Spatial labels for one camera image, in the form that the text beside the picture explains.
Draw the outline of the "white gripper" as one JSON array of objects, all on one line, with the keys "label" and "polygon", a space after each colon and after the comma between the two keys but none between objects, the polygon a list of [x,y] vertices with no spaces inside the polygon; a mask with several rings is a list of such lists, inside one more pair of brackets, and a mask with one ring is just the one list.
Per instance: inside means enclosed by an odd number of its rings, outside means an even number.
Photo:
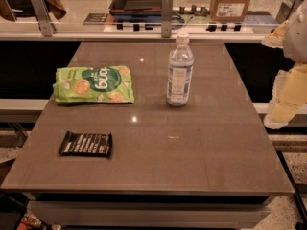
[{"label": "white gripper", "polygon": [[284,56],[296,63],[289,71],[279,70],[272,89],[264,125],[270,129],[286,126],[307,103],[307,0],[262,39],[262,44],[282,48]]}]

